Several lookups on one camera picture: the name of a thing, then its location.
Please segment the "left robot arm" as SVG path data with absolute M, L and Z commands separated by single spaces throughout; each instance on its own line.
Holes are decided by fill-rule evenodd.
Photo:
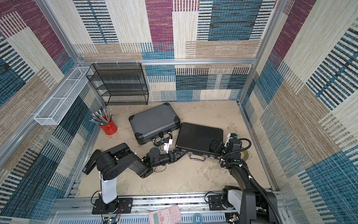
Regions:
M 95 150 L 82 172 L 88 175 L 93 169 L 98 170 L 101 181 L 100 199 L 107 205 L 117 199 L 117 177 L 126 169 L 146 178 L 156 167 L 175 163 L 185 154 L 179 150 L 161 154 L 161 151 L 154 147 L 141 159 L 126 143 L 122 143 L 103 152 Z

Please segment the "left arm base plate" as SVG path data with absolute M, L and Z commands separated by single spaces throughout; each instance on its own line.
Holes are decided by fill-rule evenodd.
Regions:
M 117 198 L 114 201 L 105 204 L 102 199 L 95 201 L 92 209 L 92 215 L 104 214 L 129 214 L 131 212 L 133 198 Z

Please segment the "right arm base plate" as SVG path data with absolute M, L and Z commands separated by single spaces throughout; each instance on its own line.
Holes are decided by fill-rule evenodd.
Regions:
M 232 207 L 227 207 L 222 202 L 221 196 L 217 194 L 207 196 L 210 211 L 232 210 Z

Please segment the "black poker set case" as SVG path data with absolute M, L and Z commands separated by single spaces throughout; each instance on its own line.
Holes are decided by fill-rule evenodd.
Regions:
M 213 141 L 223 141 L 223 130 L 183 122 L 175 143 L 175 148 L 188 155 L 202 156 L 204 159 L 220 159 L 220 153 L 211 149 Z

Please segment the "white mesh wall basket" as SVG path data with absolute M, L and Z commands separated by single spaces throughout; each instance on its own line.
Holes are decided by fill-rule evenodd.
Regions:
M 74 101 L 87 84 L 89 67 L 77 67 L 60 84 L 45 105 L 35 115 L 34 120 L 41 126 L 59 125 Z

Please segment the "black mesh shelf rack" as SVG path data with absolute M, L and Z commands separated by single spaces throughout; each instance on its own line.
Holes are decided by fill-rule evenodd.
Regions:
M 140 63 L 93 63 L 86 77 L 106 106 L 148 104 L 149 90 Z

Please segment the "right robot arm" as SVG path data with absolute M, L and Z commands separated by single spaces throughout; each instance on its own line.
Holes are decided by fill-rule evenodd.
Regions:
M 238 212 L 235 224 L 282 224 L 278 212 L 277 198 L 267 192 L 253 177 L 241 153 L 248 150 L 252 142 L 247 138 L 230 138 L 227 143 L 213 140 L 210 150 L 220 155 L 220 167 L 227 169 L 238 182 L 238 188 L 223 189 L 224 207 Z

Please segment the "blue tape roll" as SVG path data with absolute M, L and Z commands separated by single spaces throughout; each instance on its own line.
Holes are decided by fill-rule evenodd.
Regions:
M 203 224 L 203 217 L 201 214 L 194 214 L 192 217 L 193 224 Z

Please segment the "red metal pencil bucket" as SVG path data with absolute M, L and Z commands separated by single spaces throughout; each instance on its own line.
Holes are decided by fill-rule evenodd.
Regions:
M 104 133 L 107 135 L 114 135 L 118 130 L 118 127 L 114 123 L 112 116 L 109 118 L 108 124 L 101 125 L 100 127 L 104 131 Z

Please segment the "grey tape roll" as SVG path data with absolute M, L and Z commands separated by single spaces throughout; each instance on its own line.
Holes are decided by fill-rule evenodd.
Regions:
M 247 161 L 249 158 L 248 150 L 242 151 L 240 155 L 241 155 L 241 160 L 243 160 L 243 161 Z

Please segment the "grey poker set case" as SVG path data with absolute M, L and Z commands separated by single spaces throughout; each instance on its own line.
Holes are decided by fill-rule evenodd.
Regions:
M 159 134 L 166 134 L 180 128 L 181 120 L 169 103 L 163 103 L 129 117 L 135 139 L 144 145 Z

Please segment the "pink calculator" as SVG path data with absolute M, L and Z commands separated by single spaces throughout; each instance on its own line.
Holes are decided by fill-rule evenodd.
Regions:
M 181 213 L 177 205 L 153 211 L 148 214 L 150 224 L 177 224 L 181 222 Z

